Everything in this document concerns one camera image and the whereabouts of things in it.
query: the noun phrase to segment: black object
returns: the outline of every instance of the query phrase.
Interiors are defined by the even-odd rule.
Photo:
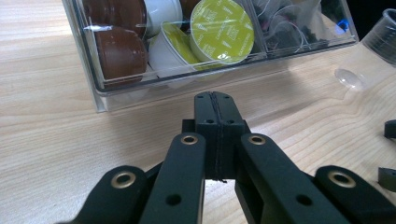
[[[205,179],[224,178],[236,180],[248,223],[396,223],[396,207],[358,175],[303,173],[220,92],[195,96],[195,119],[183,120],[163,164],[108,172],[69,223],[200,223]]]
[[[396,192],[396,170],[378,168],[378,184],[384,189]]]
[[[384,136],[386,138],[396,138],[396,119],[385,122]]]
[[[387,8],[396,8],[394,0],[346,0],[353,22],[361,39],[381,19],[382,12]]]

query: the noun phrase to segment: clear plastic cup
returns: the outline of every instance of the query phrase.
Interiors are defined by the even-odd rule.
[[[381,20],[334,73],[354,91],[366,91],[396,75],[396,9],[383,12]]]

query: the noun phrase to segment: brown coffee capsule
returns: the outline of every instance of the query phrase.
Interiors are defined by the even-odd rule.
[[[128,77],[106,87],[142,79],[141,76],[129,77],[145,73],[148,63],[148,53],[136,32],[113,26],[111,30],[97,31],[94,35],[105,80]]]
[[[108,24],[110,4],[107,0],[82,0],[85,15],[92,23]]]
[[[140,37],[146,32],[147,10],[144,0],[108,0],[109,24],[135,31]]]

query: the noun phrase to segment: wooden table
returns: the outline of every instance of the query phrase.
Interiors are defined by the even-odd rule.
[[[106,171],[162,161],[198,92],[97,114],[62,2],[0,3],[0,223],[70,220]],[[333,70],[351,50],[287,60],[289,69],[208,91],[231,94],[251,130],[303,171],[346,167],[396,203],[376,183],[378,167],[396,168],[396,143],[382,136],[396,119],[396,77],[348,90]],[[204,223],[245,222],[233,181],[208,181]]]

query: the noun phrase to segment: transparent container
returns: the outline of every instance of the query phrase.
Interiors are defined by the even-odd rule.
[[[63,2],[98,112],[263,76],[265,64],[359,41],[345,0]]]

